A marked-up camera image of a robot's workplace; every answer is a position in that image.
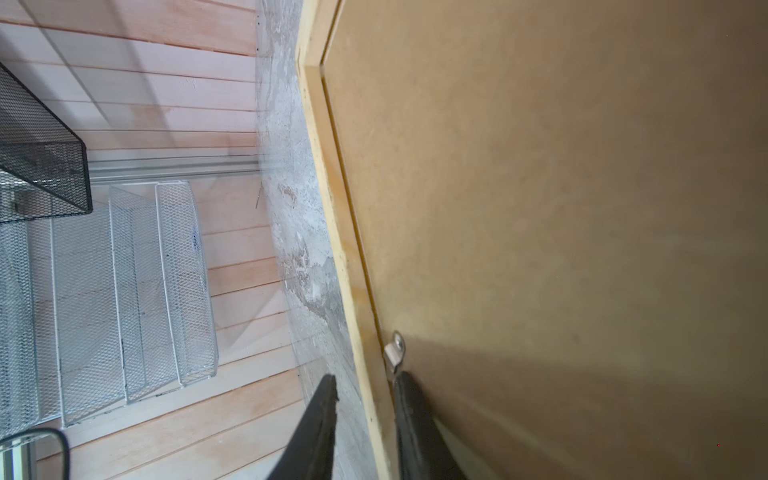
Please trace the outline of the wooden picture frame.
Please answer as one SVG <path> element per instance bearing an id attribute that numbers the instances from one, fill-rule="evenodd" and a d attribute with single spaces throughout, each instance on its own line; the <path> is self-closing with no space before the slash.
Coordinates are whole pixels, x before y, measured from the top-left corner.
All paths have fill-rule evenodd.
<path id="1" fill-rule="evenodd" d="M 341 9 L 340 1 L 303 3 L 295 66 L 376 470 L 381 479 L 398 479 L 388 369 L 325 86 L 324 63 Z"/>

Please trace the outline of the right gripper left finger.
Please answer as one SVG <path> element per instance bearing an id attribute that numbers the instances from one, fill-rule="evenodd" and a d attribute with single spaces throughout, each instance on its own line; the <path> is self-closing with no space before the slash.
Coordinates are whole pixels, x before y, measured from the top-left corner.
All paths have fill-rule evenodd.
<path id="1" fill-rule="evenodd" d="M 333 476 L 337 425 L 337 381 L 332 374 L 320 380 L 269 480 L 329 480 Z"/>

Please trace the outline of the brown backing board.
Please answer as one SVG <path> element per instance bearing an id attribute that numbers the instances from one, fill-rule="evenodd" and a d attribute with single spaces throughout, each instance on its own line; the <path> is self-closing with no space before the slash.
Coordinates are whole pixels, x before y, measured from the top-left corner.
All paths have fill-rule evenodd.
<path id="1" fill-rule="evenodd" d="M 504 479 L 767 475 L 767 5 L 347 1 L 381 332 Z"/>

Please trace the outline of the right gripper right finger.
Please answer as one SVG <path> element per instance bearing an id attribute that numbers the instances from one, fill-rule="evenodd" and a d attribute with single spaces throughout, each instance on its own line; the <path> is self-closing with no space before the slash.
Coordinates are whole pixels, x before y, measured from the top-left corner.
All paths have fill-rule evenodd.
<path id="1" fill-rule="evenodd" d="M 429 402 L 413 375 L 394 380 L 397 453 L 401 479 L 466 479 L 432 417 Z"/>

